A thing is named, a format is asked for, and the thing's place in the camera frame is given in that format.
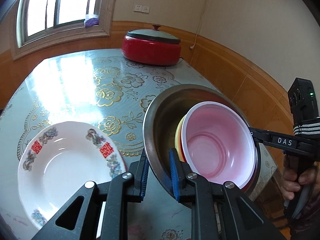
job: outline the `metal screw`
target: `metal screw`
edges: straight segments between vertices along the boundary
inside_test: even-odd
[[[196,173],[194,173],[194,172],[190,172],[188,174],[188,178],[189,179],[196,179],[196,178],[198,178],[198,175]]]
[[[231,182],[231,181],[227,181],[225,183],[225,185],[226,185],[227,188],[234,188],[235,187],[235,184],[233,182]]]
[[[91,180],[89,180],[89,181],[87,181],[87,182],[84,184],[84,186],[85,186],[86,188],[92,188],[92,187],[94,186],[94,182],[91,181]]]
[[[130,179],[132,177],[132,174],[130,172],[125,172],[122,174],[122,178],[124,179]]]

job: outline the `stainless steel bowl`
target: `stainless steel bowl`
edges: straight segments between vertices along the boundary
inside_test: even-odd
[[[143,137],[150,167],[162,185],[173,196],[170,176],[169,149],[174,148],[174,135],[178,123],[191,107],[204,101],[215,101],[234,110],[249,126],[242,111],[223,94],[200,85],[178,85],[159,94],[149,105],[143,121]],[[257,184],[261,155],[256,143],[256,168],[246,189],[250,195]]]

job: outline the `red chinese character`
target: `red chinese character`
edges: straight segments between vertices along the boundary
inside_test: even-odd
[[[111,153],[113,153],[113,148],[111,147],[110,143],[105,143],[100,148],[100,152],[102,153],[103,157],[107,158]]]
[[[38,154],[41,149],[42,149],[42,145],[38,141],[35,141],[31,146],[31,150],[33,150],[36,154]]]

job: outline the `wood wall paneling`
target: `wood wall paneling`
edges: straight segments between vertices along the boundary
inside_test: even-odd
[[[42,60],[62,54],[120,48],[126,32],[152,28],[149,23],[113,21],[110,37],[83,39],[54,45],[13,61],[11,52],[0,54],[0,109],[4,108],[15,90]],[[287,91],[270,75],[243,56],[221,44],[195,34],[162,26],[160,30],[181,39],[181,57],[217,86],[245,113],[253,127],[292,133]],[[269,149],[280,169],[283,154]]]

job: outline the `table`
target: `table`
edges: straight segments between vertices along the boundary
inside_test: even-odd
[[[175,66],[153,67],[125,59],[119,49],[102,49],[42,61],[0,117],[0,214],[14,235],[30,240],[37,232],[25,215],[17,185],[19,160],[37,133],[57,122],[91,123],[112,138],[129,166],[143,149],[148,105],[163,90],[183,83],[217,90],[182,59]],[[267,149],[260,149],[260,178],[252,200],[277,168]],[[190,238],[191,210],[167,194],[151,171],[143,203],[129,203],[128,212],[130,240]]]

